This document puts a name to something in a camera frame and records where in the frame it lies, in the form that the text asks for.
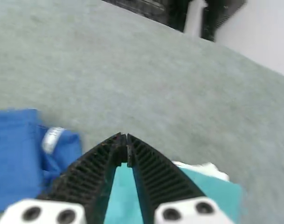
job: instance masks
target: white label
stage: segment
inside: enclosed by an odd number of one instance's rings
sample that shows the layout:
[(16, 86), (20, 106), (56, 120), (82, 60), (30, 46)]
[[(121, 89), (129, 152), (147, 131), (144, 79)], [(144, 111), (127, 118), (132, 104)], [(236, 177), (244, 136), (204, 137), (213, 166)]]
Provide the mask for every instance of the white label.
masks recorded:
[(50, 129), (48, 129), (48, 131), (46, 132), (42, 140), (42, 149), (46, 153), (48, 154), (53, 153), (56, 147), (56, 144), (63, 131), (64, 131), (64, 128), (61, 128), (61, 127), (51, 127)]

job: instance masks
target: fabric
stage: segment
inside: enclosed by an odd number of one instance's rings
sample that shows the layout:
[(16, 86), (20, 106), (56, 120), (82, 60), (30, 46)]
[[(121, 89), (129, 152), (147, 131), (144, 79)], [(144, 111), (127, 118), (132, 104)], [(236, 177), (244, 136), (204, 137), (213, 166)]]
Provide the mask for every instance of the fabric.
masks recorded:
[[(239, 223), (242, 189), (238, 184), (181, 168), (235, 223)], [(132, 170), (118, 167), (111, 191), (105, 224), (143, 224)]]
[(84, 152), (131, 133), (242, 186), (242, 224), (284, 223), (284, 77), (102, 0), (0, 0), (0, 109), (37, 108)]
[(47, 190), (82, 154), (78, 134), (67, 130), (46, 154), (41, 141), (48, 128), (41, 124), (37, 110), (0, 111), (0, 211)]

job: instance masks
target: black object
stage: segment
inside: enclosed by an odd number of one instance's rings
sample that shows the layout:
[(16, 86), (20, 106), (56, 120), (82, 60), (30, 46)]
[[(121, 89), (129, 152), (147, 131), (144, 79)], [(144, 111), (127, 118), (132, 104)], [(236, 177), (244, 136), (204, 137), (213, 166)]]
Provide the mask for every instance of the black object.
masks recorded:
[[(189, 2), (192, 0), (103, 0), (151, 20), (184, 31)], [(246, 0), (205, 0), (201, 37), (214, 41), (215, 31), (229, 19)]]
[(227, 21), (246, 0), (205, 0), (208, 6), (202, 16), (201, 37), (214, 41), (215, 31)]
[(103, 0), (183, 32), (190, 0)]
[(39, 217), (40, 213), (41, 213), (41, 208), (32, 207), (25, 211), (25, 213), (22, 215), (22, 218), (25, 221), (33, 221)]
[(118, 133), (72, 163), (39, 199), (79, 203), (87, 224), (102, 224), (117, 166), (132, 167), (145, 224), (161, 203), (205, 196), (180, 169), (142, 140)]

